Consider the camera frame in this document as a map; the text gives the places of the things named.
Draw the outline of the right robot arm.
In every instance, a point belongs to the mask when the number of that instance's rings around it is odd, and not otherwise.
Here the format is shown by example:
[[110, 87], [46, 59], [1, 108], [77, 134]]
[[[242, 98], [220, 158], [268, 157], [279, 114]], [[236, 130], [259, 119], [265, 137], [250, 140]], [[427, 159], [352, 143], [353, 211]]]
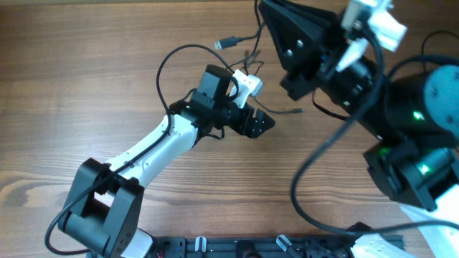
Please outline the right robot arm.
[[298, 100], [323, 90], [347, 113], [344, 124], [294, 175], [290, 199], [310, 224], [358, 236], [311, 218], [297, 199], [306, 170], [354, 123], [379, 139], [364, 157], [377, 188], [399, 203], [436, 257], [458, 255], [458, 59], [419, 54], [384, 68], [383, 50], [395, 51], [406, 27], [389, 1], [350, 1], [343, 12], [292, 1], [262, 1], [286, 74], [281, 82]]

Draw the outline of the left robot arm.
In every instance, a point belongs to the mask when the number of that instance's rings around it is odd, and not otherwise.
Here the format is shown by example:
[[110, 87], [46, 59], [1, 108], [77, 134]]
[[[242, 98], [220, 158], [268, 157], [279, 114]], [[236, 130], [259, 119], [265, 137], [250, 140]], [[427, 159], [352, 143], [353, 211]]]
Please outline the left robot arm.
[[162, 257], [165, 249], [138, 228], [144, 191], [214, 128], [248, 138], [271, 129], [275, 121], [247, 104], [262, 87], [254, 75], [208, 65], [198, 88], [167, 107], [145, 138], [104, 163], [89, 158], [78, 168], [58, 229], [85, 246], [88, 257]]

